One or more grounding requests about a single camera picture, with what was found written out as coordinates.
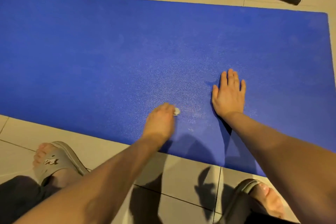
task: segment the foot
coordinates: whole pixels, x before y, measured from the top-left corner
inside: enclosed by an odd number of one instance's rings
[[[264,183],[260,183],[252,189],[250,196],[258,200],[265,207],[269,215],[280,219],[284,218],[284,205],[274,189]]]
[[[57,147],[51,143],[42,143],[34,155],[33,168],[38,167],[44,162],[45,155],[56,150]],[[50,178],[49,184],[58,188],[64,188],[78,181],[82,176],[72,168],[64,168],[53,173]]]

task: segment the hand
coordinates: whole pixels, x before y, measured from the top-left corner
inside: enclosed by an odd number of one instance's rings
[[[174,111],[175,106],[169,103],[155,108],[147,117],[142,138],[155,139],[161,147],[174,133]]]
[[[224,71],[220,77],[220,89],[216,85],[212,87],[212,104],[216,113],[225,120],[225,117],[231,112],[243,112],[245,103],[246,83],[241,81],[239,87],[239,78],[237,72],[229,69]]]

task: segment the exercise mat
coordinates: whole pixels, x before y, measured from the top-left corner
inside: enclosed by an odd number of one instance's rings
[[[181,114],[162,152],[264,175],[212,109],[212,85],[233,68],[246,80],[246,115],[336,152],[324,13],[149,0],[0,2],[2,115],[132,144],[166,101]]]

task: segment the forearm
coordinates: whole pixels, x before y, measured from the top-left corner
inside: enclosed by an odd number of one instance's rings
[[[44,223],[46,219],[50,224],[110,223],[136,177],[161,147],[160,141],[140,138],[77,183],[43,201],[17,223]]]
[[[233,112],[224,118],[301,222],[333,221],[334,153],[279,133],[242,113]]]

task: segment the blue yoga mat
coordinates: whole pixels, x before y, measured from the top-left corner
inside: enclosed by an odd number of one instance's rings
[[[246,115],[336,152],[324,13],[0,0],[0,39],[0,114],[132,144],[148,113],[167,101],[181,114],[162,152],[264,175],[211,107],[212,85],[233,68],[247,83]]]

